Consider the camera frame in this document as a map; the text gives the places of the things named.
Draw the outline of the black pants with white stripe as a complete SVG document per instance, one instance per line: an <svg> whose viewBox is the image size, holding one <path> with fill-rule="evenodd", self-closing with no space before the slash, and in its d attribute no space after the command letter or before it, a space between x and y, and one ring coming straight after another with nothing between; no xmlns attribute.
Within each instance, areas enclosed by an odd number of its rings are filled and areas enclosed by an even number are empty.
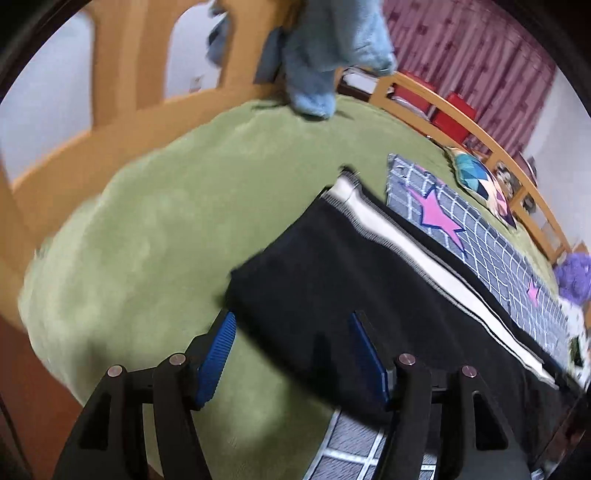
<svg viewBox="0 0 591 480"><path fill-rule="evenodd" d="M367 316L391 355L410 353L447 372L475 367L530 460L581 394L466 265L349 169L231 272L225 300L288 374L373 426L390 415L363 378L349 329L355 312Z"/></svg>

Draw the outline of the grey plaid star blanket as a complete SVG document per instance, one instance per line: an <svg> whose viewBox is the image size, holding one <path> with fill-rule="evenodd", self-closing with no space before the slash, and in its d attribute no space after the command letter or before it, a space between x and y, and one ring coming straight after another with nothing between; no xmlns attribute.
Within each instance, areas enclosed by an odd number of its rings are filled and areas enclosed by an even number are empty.
<svg viewBox="0 0 591 480"><path fill-rule="evenodd" d="M388 159L387 198L351 172L320 203L355 253L349 309L381 341L428 365L476 367L530 460L556 433L577 391L568 383L566 317L542 256L462 190L400 156Z"/></svg>

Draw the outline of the white black-spotted pillow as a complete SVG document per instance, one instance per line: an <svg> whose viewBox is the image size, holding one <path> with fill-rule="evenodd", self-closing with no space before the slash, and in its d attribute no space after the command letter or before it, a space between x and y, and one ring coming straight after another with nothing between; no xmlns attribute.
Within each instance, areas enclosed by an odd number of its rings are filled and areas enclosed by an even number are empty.
<svg viewBox="0 0 591 480"><path fill-rule="evenodd" d="M583 309L563 297L559 297L558 302L567 322L568 369L577 381L585 384L590 375L590 357L589 340Z"/></svg>

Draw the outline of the green bed cover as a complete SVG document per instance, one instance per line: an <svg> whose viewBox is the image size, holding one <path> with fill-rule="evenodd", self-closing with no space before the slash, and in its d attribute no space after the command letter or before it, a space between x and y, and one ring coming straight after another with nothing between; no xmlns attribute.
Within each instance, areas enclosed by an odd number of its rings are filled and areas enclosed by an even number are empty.
<svg viewBox="0 0 591 480"><path fill-rule="evenodd" d="M113 363L152 366L211 323L231 267L339 166L361 167L383 195L390 153L459 188L439 148L348 97L325 122L249 102L129 163L29 266L19 311L35 354L81 404ZM332 417L242 334L211 403L197 431L221 479L303 478Z"/></svg>

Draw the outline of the purple plush toy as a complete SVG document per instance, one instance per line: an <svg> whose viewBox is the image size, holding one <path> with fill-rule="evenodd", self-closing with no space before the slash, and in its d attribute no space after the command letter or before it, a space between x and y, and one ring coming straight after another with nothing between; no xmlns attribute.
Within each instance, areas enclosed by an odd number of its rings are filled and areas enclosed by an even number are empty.
<svg viewBox="0 0 591 480"><path fill-rule="evenodd" d="M579 306L590 300L591 257L588 254L568 254L554 268L554 274L561 297Z"/></svg>

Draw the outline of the colourful patchwork cushion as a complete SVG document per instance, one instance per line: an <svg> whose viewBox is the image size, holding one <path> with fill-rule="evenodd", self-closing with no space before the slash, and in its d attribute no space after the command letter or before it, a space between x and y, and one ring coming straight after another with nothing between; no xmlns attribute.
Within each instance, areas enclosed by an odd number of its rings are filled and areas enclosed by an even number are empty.
<svg viewBox="0 0 591 480"><path fill-rule="evenodd" d="M492 172L462 149L446 147L445 151L452 161L458 183L506 227L516 230L509 203Z"/></svg>

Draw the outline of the maroon patterned curtain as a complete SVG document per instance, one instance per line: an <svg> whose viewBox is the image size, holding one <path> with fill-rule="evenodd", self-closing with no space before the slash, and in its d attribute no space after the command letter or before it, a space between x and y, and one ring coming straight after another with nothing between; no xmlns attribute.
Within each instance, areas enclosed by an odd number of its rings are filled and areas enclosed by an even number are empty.
<svg viewBox="0 0 591 480"><path fill-rule="evenodd" d="M507 153L525 149L557 71L531 33L493 1L388 0L384 16L401 72L459 95Z"/></svg>

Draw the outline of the wooden bed frame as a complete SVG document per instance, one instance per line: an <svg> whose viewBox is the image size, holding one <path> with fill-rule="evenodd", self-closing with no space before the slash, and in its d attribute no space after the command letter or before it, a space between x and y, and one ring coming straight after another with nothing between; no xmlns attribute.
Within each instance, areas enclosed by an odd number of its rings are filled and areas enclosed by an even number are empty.
<svg viewBox="0 0 591 480"><path fill-rule="evenodd" d="M18 296L42 241L127 162L164 146L221 112L269 97L256 83L270 31L290 26L296 1L226 1L230 31L221 77L211 90L166 99L169 37L186 1L44 1L1 47L1 88L8 91L39 48L71 16L94 24L89 131L58 147L15 181L1 184L1 315L21 328Z"/></svg>

